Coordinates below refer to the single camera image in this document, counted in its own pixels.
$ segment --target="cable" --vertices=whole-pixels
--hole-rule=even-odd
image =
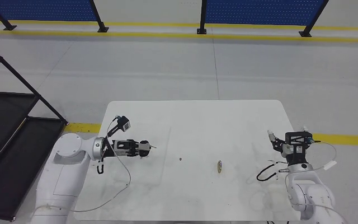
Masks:
[[[107,140],[109,141],[109,138],[108,138],[108,131],[109,131],[109,129],[110,129],[110,127],[111,127],[111,125],[112,125],[112,123],[115,121],[116,119],[114,119],[111,123],[110,123],[110,125],[108,126],[108,128],[107,128],[107,134],[106,134],[106,137],[107,137]],[[72,209],[68,209],[68,208],[64,208],[64,207],[61,207],[61,206],[50,206],[50,205],[45,205],[45,206],[38,206],[37,208],[35,208],[35,210],[34,210],[34,212],[33,212],[33,214],[32,214],[32,216],[31,216],[31,219],[32,219],[32,217],[34,216],[34,214],[35,214],[35,212],[39,209],[39,208],[43,208],[43,207],[46,207],[46,208],[59,208],[59,209],[66,209],[66,210],[69,210],[69,211],[71,211],[71,212],[77,212],[77,213],[80,213],[80,212],[90,212],[90,211],[93,211],[93,210],[96,210],[96,209],[99,209],[99,208],[101,208],[101,207],[103,207],[104,205],[106,205],[107,203],[109,203],[110,201],[112,201],[113,199],[115,199],[122,191],[124,191],[125,189],[127,189],[128,187],[129,187],[129,185],[130,185],[130,183],[131,183],[131,181],[132,181],[132,177],[131,177],[131,175],[130,175],[130,172],[129,172],[129,170],[128,170],[128,168],[124,165],[124,163],[119,159],[119,156],[116,154],[116,151],[113,149],[113,147],[112,147],[112,145],[111,144],[109,144],[109,146],[110,146],[110,148],[112,149],[112,151],[113,151],[113,153],[114,153],[114,155],[117,157],[117,159],[120,161],[120,163],[123,165],[123,167],[127,170],[127,172],[128,172],[128,175],[129,175],[129,182],[128,182],[128,184],[126,184],[126,187],[125,188],[123,188],[123,189],[121,189],[113,198],[111,198],[110,200],[108,200],[107,202],[105,202],[105,203],[103,203],[103,204],[101,204],[100,206],[97,206],[96,208],[92,208],[92,209],[87,209],[87,210],[81,210],[81,211],[76,211],[76,210],[72,210]]]
[[[271,165],[269,165],[268,167],[266,167],[266,168],[264,168],[263,170],[261,170],[261,171],[257,174],[256,180],[258,180],[258,181],[270,180],[273,176],[277,175],[276,172],[273,173],[273,174],[271,174],[271,176],[269,176],[269,177],[266,178],[266,179],[259,179],[258,177],[259,177],[263,172],[265,172],[265,170],[269,169],[270,167],[275,166],[276,164],[286,164],[286,162],[281,162],[281,161],[278,161],[278,162],[275,162],[274,160],[269,160],[269,161],[272,162],[273,164],[271,164]]]
[[[264,168],[263,170],[261,170],[261,172],[259,172],[259,173],[257,174],[256,180],[258,180],[258,181],[266,181],[266,180],[269,180],[270,178],[272,178],[273,176],[275,176],[275,175],[277,174],[276,172],[273,173],[273,174],[271,174],[271,176],[269,176],[269,177],[266,178],[266,179],[259,179],[259,178],[258,178],[263,172],[265,172],[265,170],[267,170],[268,168],[273,167],[273,166],[275,166],[275,165],[276,165],[276,164],[271,164],[271,165],[269,165],[268,167],[266,167],[266,168]]]

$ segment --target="small object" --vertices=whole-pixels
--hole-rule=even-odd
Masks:
[[[222,172],[222,167],[223,167],[223,163],[222,163],[221,160],[219,160],[219,162],[218,162],[218,173]]]

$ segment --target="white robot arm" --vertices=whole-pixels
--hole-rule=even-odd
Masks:
[[[110,144],[108,137],[118,130],[125,132],[130,128],[125,116],[118,116],[115,120],[117,124],[106,137],[84,140],[77,134],[65,134],[57,140],[37,185],[36,209],[31,223],[66,223],[67,215],[82,190],[90,160],[100,161],[97,171],[102,174],[105,157],[144,157],[149,154],[153,146],[148,141],[114,140]]]
[[[321,182],[315,172],[320,168],[313,169],[305,159],[309,146],[320,141],[313,140],[312,134],[305,128],[302,132],[286,133],[285,141],[276,138],[270,131],[268,131],[268,137],[274,150],[281,152],[282,157],[287,160],[288,168],[279,172],[288,172],[285,178],[288,198],[293,209],[301,212],[302,223],[347,224],[344,218],[333,209],[335,206],[333,193]],[[328,169],[335,163],[333,159],[323,168]]]

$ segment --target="white table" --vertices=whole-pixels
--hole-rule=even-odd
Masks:
[[[130,187],[100,209],[75,213],[76,219],[299,220],[286,196],[284,174],[278,180],[256,180],[270,164],[267,160],[284,161],[267,136],[268,129],[280,138],[293,131],[281,102],[114,101],[108,105],[99,136],[105,136],[115,115],[129,118],[132,127],[113,139],[146,139],[158,149],[148,158],[121,157],[132,174]],[[89,166],[76,210],[97,207],[128,181],[116,158],[105,159],[102,175],[96,165]],[[284,167],[275,166],[266,175]]]

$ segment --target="gray floor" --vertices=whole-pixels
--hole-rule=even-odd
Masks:
[[[70,122],[102,122],[113,100],[277,99],[296,130],[358,134],[358,44],[41,36],[0,42],[0,55]],[[28,92],[5,67],[0,79],[0,91]],[[43,105],[32,115],[53,116]],[[358,147],[337,147],[338,165],[320,177],[337,210],[355,223]],[[331,156],[330,148],[312,147],[308,160],[318,167]],[[33,194],[23,214],[34,206]]]

